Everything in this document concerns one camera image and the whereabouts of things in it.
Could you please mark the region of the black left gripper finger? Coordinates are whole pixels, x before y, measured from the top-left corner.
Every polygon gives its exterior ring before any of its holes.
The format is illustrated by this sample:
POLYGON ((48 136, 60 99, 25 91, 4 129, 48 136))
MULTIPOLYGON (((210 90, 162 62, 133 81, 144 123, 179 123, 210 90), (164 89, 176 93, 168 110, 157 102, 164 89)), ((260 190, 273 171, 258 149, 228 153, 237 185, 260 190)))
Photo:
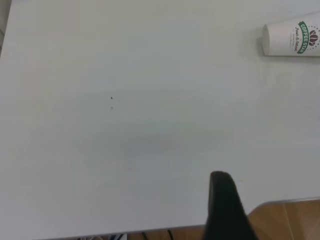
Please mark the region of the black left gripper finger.
POLYGON ((213 171, 209 179, 208 217, 204 240, 256 240, 236 184, 224 171, 213 171))

